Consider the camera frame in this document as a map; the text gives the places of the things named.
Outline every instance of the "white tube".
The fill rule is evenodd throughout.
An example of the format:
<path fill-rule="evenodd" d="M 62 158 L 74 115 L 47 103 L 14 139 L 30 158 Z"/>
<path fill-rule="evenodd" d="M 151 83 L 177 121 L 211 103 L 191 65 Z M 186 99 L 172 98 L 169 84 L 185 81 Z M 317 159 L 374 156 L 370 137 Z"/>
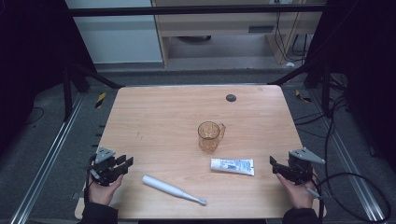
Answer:
<path fill-rule="evenodd" d="M 211 159 L 210 168 L 224 172 L 254 175 L 253 160 Z"/>
<path fill-rule="evenodd" d="M 148 176 L 148 175 L 143 176 L 143 183 L 150 187 L 153 187 L 155 189 L 159 189 L 165 193 L 176 196 L 178 198 L 188 199 L 193 202 L 200 203 L 201 205 L 206 205 L 206 199 L 195 198 L 195 197 L 191 196 L 190 194 L 184 192 L 183 190 L 178 189 L 172 185 L 166 184 L 166 183 L 162 182 L 161 180 L 158 180 L 151 176 Z"/>

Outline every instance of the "robotic hand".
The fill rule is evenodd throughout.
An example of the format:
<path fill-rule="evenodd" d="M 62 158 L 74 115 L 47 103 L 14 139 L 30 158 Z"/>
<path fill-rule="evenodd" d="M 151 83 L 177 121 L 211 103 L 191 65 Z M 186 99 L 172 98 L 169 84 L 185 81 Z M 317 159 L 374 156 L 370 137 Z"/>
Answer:
<path fill-rule="evenodd" d="M 102 186 L 109 186 L 117 180 L 120 175 L 128 174 L 128 168 L 134 164 L 134 158 L 126 160 L 122 155 L 117 159 L 114 157 L 116 152 L 99 147 L 98 152 L 90 157 L 87 170 L 87 180 L 84 189 L 84 202 L 89 201 L 90 175 L 92 180 Z"/>
<path fill-rule="evenodd" d="M 312 167 L 311 161 L 319 164 L 325 163 L 325 160 L 312 153 L 306 147 L 289 152 L 289 166 L 277 163 L 276 160 L 270 156 L 270 164 L 273 166 L 273 173 L 282 174 L 286 179 L 294 182 L 295 185 L 301 185 L 313 180 L 314 168 Z M 312 193 L 316 198 L 320 196 L 313 189 L 306 190 Z"/>

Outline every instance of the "aluminum rail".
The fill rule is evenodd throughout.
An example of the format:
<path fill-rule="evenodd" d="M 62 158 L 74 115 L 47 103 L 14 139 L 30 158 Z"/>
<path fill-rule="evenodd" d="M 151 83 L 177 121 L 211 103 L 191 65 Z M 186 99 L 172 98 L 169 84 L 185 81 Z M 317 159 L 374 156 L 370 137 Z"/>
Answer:
<path fill-rule="evenodd" d="M 44 159 L 40 169 L 38 170 L 35 176 L 34 181 L 32 182 L 30 188 L 26 192 L 17 211 L 14 213 L 13 217 L 11 218 L 10 224 L 23 224 L 26 222 L 27 218 L 29 217 L 32 208 L 35 205 L 35 201 L 37 200 L 38 195 L 43 189 L 47 177 L 52 169 L 52 166 L 55 163 L 59 152 L 61 151 L 66 136 L 68 135 L 71 127 L 73 126 L 73 123 L 76 119 L 76 116 L 81 107 L 81 103 L 83 99 L 84 99 L 84 94 L 79 93 L 73 106 L 74 112 L 71 114 L 70 119 L 64 122 L 60 131 L 55 137 L 52 146 L 50 147 L 49 152 L 47 153 L 46 158 Z"/>
<path fill-rule="evenodd" d="M 313 96 L 313 100 L 315 105 L 317 106 L 318 110 L 323 113 L 323 110 L 320 106 L 320 100 L 318 93 L 316 93 L 313 90 L 309 90 L 311 96 Z M 323 117 L 323 122 L 325 126 L 329 129 L 330 128 L 330 121 Z M 349 155 L 347 151 L 347 147 L 344 145 L 343 140 L 337 130 L 334 130 L 334 133 L 332 134 L 332 143 L 334 145 L 334 149 L 337 152 L 337 155 L 341 161 L 341 163 L 344 166 L 344 169 L 347 172 L 354 173 L 357 175 L 361 175 L 361 172 L 356 165 L 356 163 L 352 160 L 351 156 Z M 380 219 L 384 219 L 384 214 L 378 204 L 378 202 L 375 199 L 374 194 L 371 192 L 369 185 L 367 182 L 364 180 L 357 178 L 355 176 L 352 176 L 349 178 L 351 181 L 351 184 L 353 188 L 356 191 L 356 194 L 358 195 L 361 205 L 363 206 L 364 211 L 367 214 L 367 217 L 372 220 L 372 221 L 378 221 Z"/>

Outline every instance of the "white cabinet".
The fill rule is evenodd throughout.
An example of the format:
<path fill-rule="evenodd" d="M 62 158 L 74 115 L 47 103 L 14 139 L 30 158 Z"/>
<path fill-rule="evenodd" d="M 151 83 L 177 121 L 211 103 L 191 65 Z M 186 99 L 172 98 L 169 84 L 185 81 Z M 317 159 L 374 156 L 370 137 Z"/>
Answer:
<path fill-rule="evenodd" d="M 149 0 L 66 0 L 69 8 L 151 7 Z M 153 16 L 75 17 L 96 66 L 163 63 Z"/>
<path fill-rule="evenodd" d="M 268 5 L 273 0 L 151 0 L 155 7 Z M 326 0 L 288 0 L 287 4 L 324 3 Z M 190 35 L 266 35 L 274 57 L 284 63 L 295 35 L 313 34 L 321 12 L 218 13 L 159 15 L 156 17 L 161 37 L 163 61 L 167 62 L 170 38 Z"/>

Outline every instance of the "sticker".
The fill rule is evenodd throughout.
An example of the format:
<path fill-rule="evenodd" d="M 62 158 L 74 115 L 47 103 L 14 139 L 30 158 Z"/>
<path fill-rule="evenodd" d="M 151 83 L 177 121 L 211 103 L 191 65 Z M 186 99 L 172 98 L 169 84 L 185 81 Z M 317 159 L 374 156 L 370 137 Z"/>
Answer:
<path fill-rule="evenodd" d="M 102 92 L 99 94 L 98 100 L 96 102 L 95 108 L 100 108 L 102 105 L 103 100 L 105 99 L 106 93 Z"/>
<path fill-rule="evenodd" d="M 300 91 L 296 90 L 296 96 L 299 97 L 302 101 L 306 102 L 306 103 L 311 103 L 311 98 L 309 97 L 303 97 L 300 93 Z"/>

